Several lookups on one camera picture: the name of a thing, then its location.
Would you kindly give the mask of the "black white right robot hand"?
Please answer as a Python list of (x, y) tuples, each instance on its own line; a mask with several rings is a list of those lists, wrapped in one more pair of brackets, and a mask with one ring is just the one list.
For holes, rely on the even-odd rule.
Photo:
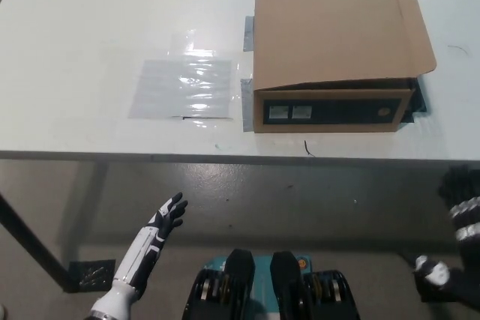
[(479, 310), (479, 170), (450, 168), (442, 177), (439, 197), (454, 226), (462, 268), (425, 254), (411, 260), (415, 286), (425, 303), (457, 302)]

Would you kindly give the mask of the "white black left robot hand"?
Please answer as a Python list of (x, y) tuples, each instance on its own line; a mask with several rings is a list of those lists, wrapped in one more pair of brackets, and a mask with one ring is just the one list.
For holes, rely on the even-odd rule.
[(111, 289), (95, 301), (88, 319), (129, 319), (146, 291), (149, 277), (172, 230), (183, 223), (188, 202), (177, 193), (137, 233), (114, 277)]

